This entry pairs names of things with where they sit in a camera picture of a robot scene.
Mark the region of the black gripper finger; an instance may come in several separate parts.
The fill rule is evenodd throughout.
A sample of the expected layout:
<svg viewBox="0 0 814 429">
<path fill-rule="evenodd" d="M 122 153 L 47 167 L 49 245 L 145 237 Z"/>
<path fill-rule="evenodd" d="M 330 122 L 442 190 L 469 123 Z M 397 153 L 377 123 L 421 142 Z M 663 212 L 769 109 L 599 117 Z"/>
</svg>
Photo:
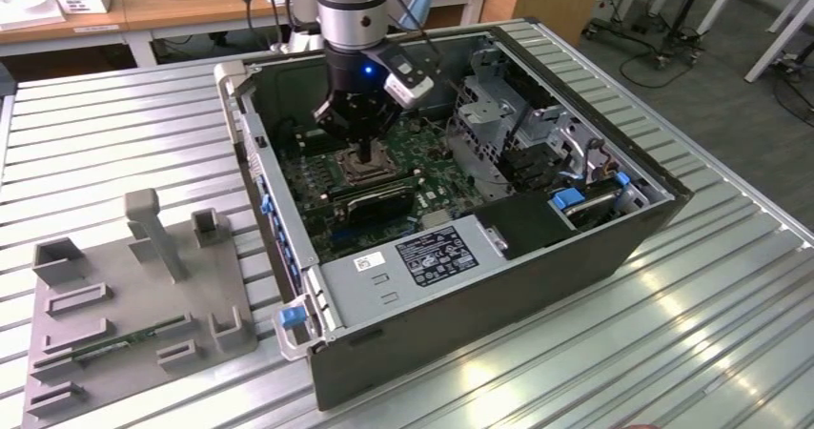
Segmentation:
<svg viewBox="0 0 814 429">
<path fill-rule="evenodd" d="M 370 97 L 366 100 L 366 143 L 365 152 L 370 152 L 372 142 L 386 135 L 393 122 L 400 116 L 401 107 L 390 97 Z"/>
<path fill-rule="evenodd" d="M 357 159 L 366 160 L 366 126 L 357 94 L 332 93 L 312 112 L 317 127 L 356 149 Z"/>
</svg>

